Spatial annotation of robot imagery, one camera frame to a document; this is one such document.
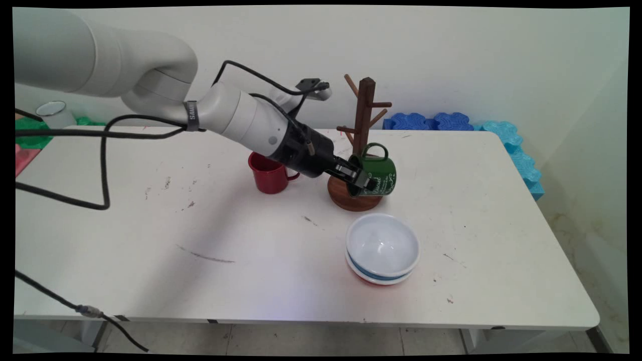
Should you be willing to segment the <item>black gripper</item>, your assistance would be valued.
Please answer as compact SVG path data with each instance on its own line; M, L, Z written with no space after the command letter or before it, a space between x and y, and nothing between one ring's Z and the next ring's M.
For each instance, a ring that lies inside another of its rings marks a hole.
M334 142L301 123L298 124L307 138L295 126L288 125L285 135L273 153L273 160L310 178L328 173L347 185L348 194L366 194L377 188L375 180L348 160L335 157Z

